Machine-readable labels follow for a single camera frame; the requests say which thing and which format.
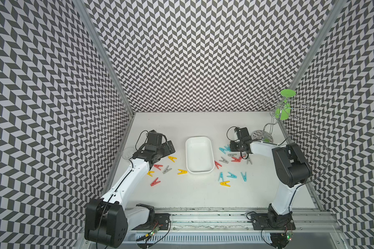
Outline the red clothespin group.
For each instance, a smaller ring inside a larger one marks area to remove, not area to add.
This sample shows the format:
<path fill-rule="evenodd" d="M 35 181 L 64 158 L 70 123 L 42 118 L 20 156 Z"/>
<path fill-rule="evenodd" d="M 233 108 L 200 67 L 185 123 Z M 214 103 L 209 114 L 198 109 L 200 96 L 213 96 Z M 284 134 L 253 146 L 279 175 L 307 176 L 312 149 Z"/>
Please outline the red clothespin group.
<path fill-rule="evenodd" d="M 239 157 L 239 158 L 235 158 L 235 157 L 232 157 L 232 162 L 241 162 L 242 161 L 242 157 Z"/>

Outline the gray clothespin group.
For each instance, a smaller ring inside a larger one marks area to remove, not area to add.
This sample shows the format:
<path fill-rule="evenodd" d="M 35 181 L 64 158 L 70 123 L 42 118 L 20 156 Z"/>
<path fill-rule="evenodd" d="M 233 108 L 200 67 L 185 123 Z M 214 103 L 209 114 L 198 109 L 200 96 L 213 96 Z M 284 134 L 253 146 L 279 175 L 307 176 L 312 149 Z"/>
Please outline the gray clothespin group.
<path fill-rule="evenodd" d="M 221 157 L 220 162 L 223 162 L 223 163 L 225 163 L 225 164 L 228 164 L 228 163 L 229 163 L 229 162 L 228 162 L 225 158 L 223 158 L 223 157 Z"/>

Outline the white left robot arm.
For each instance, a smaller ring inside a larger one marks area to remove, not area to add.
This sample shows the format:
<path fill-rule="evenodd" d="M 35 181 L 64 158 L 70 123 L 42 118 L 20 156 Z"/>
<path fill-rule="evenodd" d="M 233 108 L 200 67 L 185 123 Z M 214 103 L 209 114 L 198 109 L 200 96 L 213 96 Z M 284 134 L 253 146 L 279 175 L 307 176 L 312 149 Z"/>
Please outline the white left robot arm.
<path fill-rule="evenodd" d="M 138 204 L 127 209 L 132 193 L 162 158 L 176 152 L 171 140 L 151 130 L 144 143 L 129 158 L 129 166 L 121 178 L 98 199 L 92 199 L 85 208 L 84 238 L 96 245 L 117 248 L 134 228 L 157 228 L 153 206 Z"/>

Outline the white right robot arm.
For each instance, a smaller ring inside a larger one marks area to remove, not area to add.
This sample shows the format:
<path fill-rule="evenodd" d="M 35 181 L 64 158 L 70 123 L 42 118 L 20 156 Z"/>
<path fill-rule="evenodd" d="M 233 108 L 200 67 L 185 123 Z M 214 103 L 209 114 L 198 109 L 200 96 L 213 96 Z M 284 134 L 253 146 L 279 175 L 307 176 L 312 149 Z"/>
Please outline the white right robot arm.
<path fill-rule="evenodd" d="M 286 228 L 293 220 L 291 205 L 296 191 L 313 175 L 305 155 L 296 143 L 282 146 L 254 140 L 247 128 L 234 127 L 234 133 L 236 139 L 230 141 L 231 151 L 272 158 L 279 179 L 277 193 L 269 204 L 267 216 L 256 213 L 252 215 L 256 220 L 254 229 L 259 229 L 260 222 L 268 224 L 271 229 Z"/>

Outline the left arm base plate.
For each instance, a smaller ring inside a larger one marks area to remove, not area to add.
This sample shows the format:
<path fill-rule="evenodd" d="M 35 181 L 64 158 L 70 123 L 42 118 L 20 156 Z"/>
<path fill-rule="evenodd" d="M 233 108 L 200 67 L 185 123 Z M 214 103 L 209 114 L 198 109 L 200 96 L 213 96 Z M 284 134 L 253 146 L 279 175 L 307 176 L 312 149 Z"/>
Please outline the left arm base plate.
<path fill-rule="evenodd" d="M 133 230 L 153 230 L 154 228 L 159 227 L 160 231 L 165 231 L 169 230 L 169 222 L 169 213 L 154 214 L 154 216 L 151 216 L 145 224 L 139 225 Z"/>

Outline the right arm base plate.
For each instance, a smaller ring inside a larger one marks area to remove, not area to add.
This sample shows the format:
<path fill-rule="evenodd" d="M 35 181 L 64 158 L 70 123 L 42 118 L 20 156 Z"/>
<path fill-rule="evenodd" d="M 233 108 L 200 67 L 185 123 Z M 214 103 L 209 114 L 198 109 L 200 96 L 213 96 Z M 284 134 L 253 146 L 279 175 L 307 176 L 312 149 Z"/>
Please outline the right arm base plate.
<path fill-rule="evenodd" d="M 282 230 L 291 231 L 296 230 L 296 225 L 292 219 L 291 214 L 286 215 L 273 215 L 264 213 L 251 213 L 249 215 L 253 229 L 260 231 L 262 229 L 267 230 Z"/>

